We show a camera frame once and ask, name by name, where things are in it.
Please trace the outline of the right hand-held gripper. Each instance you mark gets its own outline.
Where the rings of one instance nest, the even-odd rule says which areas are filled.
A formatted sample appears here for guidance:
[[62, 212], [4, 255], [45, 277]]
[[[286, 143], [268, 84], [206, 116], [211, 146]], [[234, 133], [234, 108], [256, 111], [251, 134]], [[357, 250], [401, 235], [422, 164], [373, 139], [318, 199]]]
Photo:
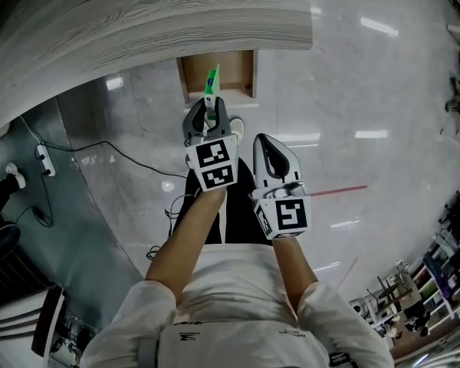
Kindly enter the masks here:
[[[301, 181], [298, 157], [274, 137], [259, 133], [253, 143], [258, 189], [250, 195], [267, 240], [294, 238], [311, 226], [311, 197]], [[269, 186], [269, 183], [280, 183]]]

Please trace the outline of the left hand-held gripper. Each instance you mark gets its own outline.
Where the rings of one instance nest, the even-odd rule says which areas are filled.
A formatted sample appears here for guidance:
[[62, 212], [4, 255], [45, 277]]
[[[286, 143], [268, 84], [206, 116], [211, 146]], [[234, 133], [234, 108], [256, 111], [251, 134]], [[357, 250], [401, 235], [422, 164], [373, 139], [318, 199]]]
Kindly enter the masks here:
[[215, 99], [215, 125], [204, 137], [206, 106], [199, 99], [182, 122], [186, 164], [203, 192], [233, 185], [238, 177], [238, 137], [232, 133], [225, 102]]

